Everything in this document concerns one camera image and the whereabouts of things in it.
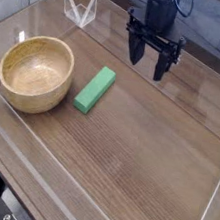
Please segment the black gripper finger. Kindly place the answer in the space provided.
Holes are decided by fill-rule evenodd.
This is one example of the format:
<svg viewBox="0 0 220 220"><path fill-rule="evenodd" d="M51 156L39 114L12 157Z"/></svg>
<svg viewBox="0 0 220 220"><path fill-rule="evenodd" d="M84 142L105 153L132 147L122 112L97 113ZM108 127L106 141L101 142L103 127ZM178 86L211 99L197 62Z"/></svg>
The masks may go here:
<svg viewBox="0 0 220 220"><path fill-rule="evenodd" d="M166 52L159 53L158 62L156 63L155 68L155 74L153 76L153 79L155 81L159 81L162 79L162 76L164 75L167 69L167 65L169 63L168 57L169 56Z"/></svg>
<svg viewBox="0 0 220 220"><path fill-rule="evenodd" d="M137 33L129 32L129 56L130 62L136 65L138 61L143 58L145 49L145 39L143 35L138 35Z"/></svg>

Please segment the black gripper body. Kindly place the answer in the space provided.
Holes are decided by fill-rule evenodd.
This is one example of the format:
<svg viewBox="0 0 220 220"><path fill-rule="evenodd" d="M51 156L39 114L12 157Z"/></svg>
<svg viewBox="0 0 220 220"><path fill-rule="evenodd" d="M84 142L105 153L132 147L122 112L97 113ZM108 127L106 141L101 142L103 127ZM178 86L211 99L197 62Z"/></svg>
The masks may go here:
<svg viewBox="0 0 220 220"><path fill-rule="evenodd" d="M169 56L166 71L170 70L172 64L178 63L180 52L182 52L187 41L179 33L178 27L173 23L165 32L157 33L147 26L145 9L131 6L127 12L130 16L129 21L126 23L127 32L132 31L137 35L143 35L146 41L145 45L149 45L158 53L166 52Z"/></svg>

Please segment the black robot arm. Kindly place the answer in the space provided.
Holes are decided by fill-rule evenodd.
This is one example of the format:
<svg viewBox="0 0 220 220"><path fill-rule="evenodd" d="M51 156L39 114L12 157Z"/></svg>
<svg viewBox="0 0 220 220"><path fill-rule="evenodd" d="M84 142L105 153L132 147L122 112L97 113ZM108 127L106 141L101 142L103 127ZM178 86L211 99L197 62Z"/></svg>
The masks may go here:
<svg viewBox="0 0 220 220"><path fill-rule="evenodd" d="M136 65L143 58L146 45L153 48L159 54L154 81L161 81L171 65L179 62L186 44L185 37L176 29L175 19L177 13L190 16L193 5L188 13L184 13L179 4L180 0L147 0L145 8L133 6L127 11L130 16L126 23L130 62Z"/></svg>

